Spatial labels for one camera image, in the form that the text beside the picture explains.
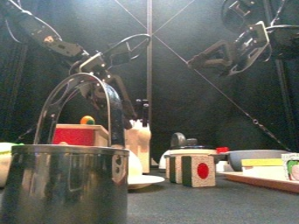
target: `red object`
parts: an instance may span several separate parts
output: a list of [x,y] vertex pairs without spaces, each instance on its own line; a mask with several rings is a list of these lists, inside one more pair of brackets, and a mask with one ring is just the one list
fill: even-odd
[[228,152],[228,151],[229,151],[228,147],[218,147],[218,148],[216,148],[217,154],[220,154],[221,152]]
[[52,139],[53,144],[65,142],[72,145],[94,145],[94,130],[93,129],[56,129]]
[[209,167],[204,163],[200,163],[197,166],[197,175],[201,179],[209,176]]

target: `pot rim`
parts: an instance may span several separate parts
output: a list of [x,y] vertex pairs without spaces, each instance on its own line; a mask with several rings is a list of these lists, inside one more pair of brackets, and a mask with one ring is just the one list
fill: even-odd
[[12,154],[49,153],[49,154],[104,154],[126,156],[129,150],[104,146],[64,145],[64,144],[24,144],[12,146]]

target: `gray bowl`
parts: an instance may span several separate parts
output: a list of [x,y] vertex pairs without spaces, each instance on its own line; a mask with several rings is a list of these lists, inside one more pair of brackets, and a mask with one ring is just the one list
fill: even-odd
[[233,150],[228,152],[228,163],[234,172],[241,172],[241,159],[280,158],[285,150]]

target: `white plate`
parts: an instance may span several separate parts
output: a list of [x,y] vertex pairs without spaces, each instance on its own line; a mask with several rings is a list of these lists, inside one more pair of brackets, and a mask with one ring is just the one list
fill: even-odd
[[128,183],[128,189],[138,189],[149,186],[150,184],[162,182],[164,178],[162,177],[156,177],[150,175],[140,175],[140,176],[133,176],[128,177],[126,183]]

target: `red square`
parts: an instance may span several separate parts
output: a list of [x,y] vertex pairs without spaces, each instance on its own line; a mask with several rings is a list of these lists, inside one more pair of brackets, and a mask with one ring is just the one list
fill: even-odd
[[94,145],[94,130],[93,129],[60,129],[56,128],[52,143],[58,144],[65,142],[72,145]]

